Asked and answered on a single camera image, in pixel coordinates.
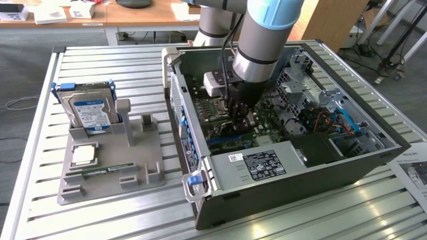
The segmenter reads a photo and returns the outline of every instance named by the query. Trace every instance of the red cable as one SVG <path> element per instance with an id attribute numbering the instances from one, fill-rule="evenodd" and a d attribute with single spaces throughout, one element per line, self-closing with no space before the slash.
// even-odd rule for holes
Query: red cable
<path id="1" fill-rule="evenodd" d="M 318 118 L 316 118 L 316 120 L 315 120 L 315 125 L 314 125 L 314 130 L 312 130 L 312 132 L 315 132 L 316 129 L 318 129 L 318 123 L 319 123 L 320 115 L 322 115 L 322 114 L 327 114 L 327 113 L 328 113 L 327 111 L 322 111 L 322 112 L 319 113 Z"/>
<path id="2" fill-rule="evenodd" d="M 348 133 L 348 135 L 351 135 L 352 133 L 350 132 L 350 130 L 348 130 L 348 128 L 347 128 L 347 126 L 344 124 L 343 124 L 343 127 L 344 127 L 344 130 Z"/>

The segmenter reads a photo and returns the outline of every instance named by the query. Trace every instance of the gray carpet floor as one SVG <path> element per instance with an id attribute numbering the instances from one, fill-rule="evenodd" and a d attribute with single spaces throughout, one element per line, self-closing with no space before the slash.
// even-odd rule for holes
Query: gray carpet floor
<path id="1" fill-rule="evenodd" d="M 370 39 L 371 45 L 378 49 L 380 54 L 387 53 L 402 34 L 406 26 L 399 25 L 392 36 L 378 47 L 376 39 L 380 31 Z M 128 40 L 120 44 L 150 44 L 152 43 L 152 33 L 146 36 L 144 32 L 138 32 Z M 188 39 L 194 39 L 195 33 L 187 33 Z M 407 44 L 407 49 L 414 45 L 422 34 L 414 32 Z M 156 42 L 167 43 L 170 40 L 167 33 L 158 33 Z M 172 43 L 182 41 L 182 36 L 172 34 Z M 102 33 L 86 34 L 20 34 L 0 35 L 0 73 L 3 78 L 0 106 L 9 100 L 24 96 L 35 96 L 40 93 L 45 71 L 49 63 L 51 50 L 53 46 L 104 46 L 107 45 L 106 35 Z M 355 52 L 348 49 L 344 51 L 348 56 L 356 56 Z M 382 84 L 375 86 L 379 92 L 400 109 L 407 117 L 418 124 L 423 131 L 427 130 L 427 114 L 424 114 L 427 102 L 427 60 L 424 58 L 427 48 L 420 48 L 412 59 L 407 62 L 404 70 L 406 78 L 400 80 L 384 79 Z M 363 64 L 374 65 L 379 62 L 378 57 L 362 57 Z M 351 63 L 355 70 L 368 80 L 376 79 L 376 73 Z M 37 100 L 28 100 L 16 105 L 16 107 L 28 107 L 37 103 Z M 0 139 L 3 138 L 27 138 L 31 130 L 35 109 L 24 111 L 9 111 L 0 108 Z M 21 139 L 0 140 L 0 161 L 15 161 L 23 156 L 25 149 L 25 141 Z M 20 163 L 0 163 L 0 203 L 11 200 L 16 176 Z M 4 218 L 7 215 L 7 206 L 0 206 L 0 229 L 3 228 Z"/>

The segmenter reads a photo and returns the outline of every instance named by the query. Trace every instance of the white cable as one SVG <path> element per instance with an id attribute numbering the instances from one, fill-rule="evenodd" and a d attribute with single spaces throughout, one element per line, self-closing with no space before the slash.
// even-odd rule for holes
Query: white cable
<path id="1" fill-rule="evenodd" d="M 13 104 L 16 104 L 17 102 L 20 102 L 20 101 L 24 101 L 24 100 L 28 100 L 28 99 L 37 99 L 39 97 L 40 97 L 40 96 L 24 96 L 24 97 L 19 98 L 19 99 L 15 99 L 15 100 L 8 101 L 8 102 L 4 104 L 4 106 L 1 106 L 1 108 L 5 108 L 5 109 L 12 110 L 12 111 L 21 111 L 21 110 L 33 109 L 33 108 L 37 107 L 37 105 L 29 106 L 29 107 L 23 107 L 23 108 L 11 108 L 11 106 L 12 106 Z"/>

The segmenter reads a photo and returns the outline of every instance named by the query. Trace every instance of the gray component holder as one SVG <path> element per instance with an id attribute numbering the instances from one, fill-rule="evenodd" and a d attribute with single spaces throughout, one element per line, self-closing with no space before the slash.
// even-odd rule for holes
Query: gray component holder
<path id="1" fill-rule="evenodd" d="M 116 110 L 123 123 L 112 124 L 107 133 L 87 135 L 84 128 L 69 128 L 57 194 L 60 205 L 155 188 L 167 183 L 156 118 L 148 114 L 130 120 L 128 99 L 116 101 Z M 95 146 L 94 161 L 72 166 L 73 149 L 86 145 Z M 127 164 L 120 169 L 111 168 Z M 111 169 L 106 174 L 86 175 L 87 171 L 106 168 Z"/>

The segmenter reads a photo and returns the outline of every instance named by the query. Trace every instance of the black object on desk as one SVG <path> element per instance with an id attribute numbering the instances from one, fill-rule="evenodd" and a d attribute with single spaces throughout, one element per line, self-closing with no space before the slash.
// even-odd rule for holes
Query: black object on desk
<path id="1" fill-rule="evenodd" d="M 20 13 L 23 11 L 24 4 L 0 4 L 0 13 Z"/>
<path id="2" fill-rule="evenodd" d="M 116 0 L 118 4 L 130 9 L 143 9 L 152 4 L 152 0 Z"/>

